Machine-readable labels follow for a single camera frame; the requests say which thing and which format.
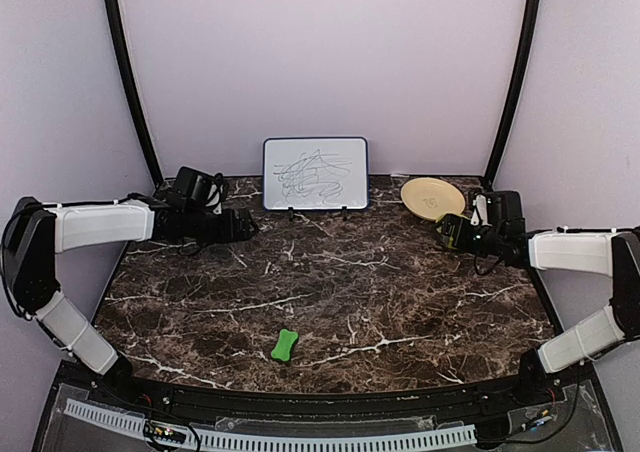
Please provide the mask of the blue framed whiteboard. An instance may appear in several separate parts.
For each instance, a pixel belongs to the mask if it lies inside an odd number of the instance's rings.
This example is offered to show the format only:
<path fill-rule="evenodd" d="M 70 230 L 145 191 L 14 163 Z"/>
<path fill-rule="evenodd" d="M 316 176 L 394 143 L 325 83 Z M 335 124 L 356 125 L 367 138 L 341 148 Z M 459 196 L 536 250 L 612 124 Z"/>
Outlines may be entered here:
<path fill-rule="evenodd" d="M 264 142 L 264 209 L 364 210 L 369 203 L 369 147 L 365 138 L 282 137 Z"/>

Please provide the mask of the green bone shaped eraser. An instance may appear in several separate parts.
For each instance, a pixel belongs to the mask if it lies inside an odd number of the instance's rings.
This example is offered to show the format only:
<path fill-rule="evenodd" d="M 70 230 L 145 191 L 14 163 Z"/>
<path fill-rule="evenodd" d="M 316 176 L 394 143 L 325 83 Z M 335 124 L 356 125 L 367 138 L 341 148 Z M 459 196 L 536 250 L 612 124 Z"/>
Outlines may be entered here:
<path fill-rule="evenodd" d="M 276 345 L 271 351 L 271 358 L 275 361 L 287 363 L 291 360 L 292 350 L 299 339 L 299 334 L 289 329 L 281 329 Z"/>

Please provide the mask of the lime green bowl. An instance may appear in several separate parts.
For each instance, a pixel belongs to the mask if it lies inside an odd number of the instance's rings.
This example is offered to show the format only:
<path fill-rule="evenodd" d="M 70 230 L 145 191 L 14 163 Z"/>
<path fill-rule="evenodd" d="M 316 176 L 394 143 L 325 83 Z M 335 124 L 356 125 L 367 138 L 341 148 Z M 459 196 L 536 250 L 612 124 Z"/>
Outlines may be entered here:
<path fill-rule="evenodd" d="M 435 231 L 443 246 L 450 250 L 466 250 L 471 228 L 470 220 L 466 217 L 446 214 L 435 225 Z"/>

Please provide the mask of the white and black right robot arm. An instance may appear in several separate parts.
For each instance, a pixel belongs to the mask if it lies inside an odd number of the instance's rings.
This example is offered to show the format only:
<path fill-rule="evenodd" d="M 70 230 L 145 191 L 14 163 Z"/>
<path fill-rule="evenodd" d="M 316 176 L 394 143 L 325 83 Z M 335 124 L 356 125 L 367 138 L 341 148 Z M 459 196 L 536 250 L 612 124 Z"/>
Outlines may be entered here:
<path fill-rule="evenodd" d="M 505 265 L 591 273 L 612 280 L 606 306 L 523 354 L 518 377 L 510 385 L 510 396 L 517 404 L 534 404 L 547 392 L 549 376 L 639 339 L 637 227 L 528 232 L 520 194 L 494 191 L 476 195 L 471 217 L 446 213 L 436 219 L 435 230 L 452 251 L 494 257 L 494 265 L 476 270 L 481 276 Z"/>

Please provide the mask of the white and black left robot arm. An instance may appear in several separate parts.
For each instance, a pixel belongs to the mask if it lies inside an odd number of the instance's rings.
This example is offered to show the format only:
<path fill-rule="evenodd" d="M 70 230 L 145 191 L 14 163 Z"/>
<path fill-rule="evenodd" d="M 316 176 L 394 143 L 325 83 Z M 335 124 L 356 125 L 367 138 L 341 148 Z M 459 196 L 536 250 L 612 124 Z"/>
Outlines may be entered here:
<path fill-rule="evenodd" d="M 123 200 L 41 203 L 23 197 L 1 237 L 1 281 L 9 306 L 34 320 L 93 373 L 101 389 L 120 408 L 141 399 L 130 378 L 129 361 L 65 296 L 56 277 L 56 257 L 68 250 L 117 242 L 184 239 L 200 247 L 243 242 L 258 226 L 246 209 L 182 209 L 139 194 Z"/>

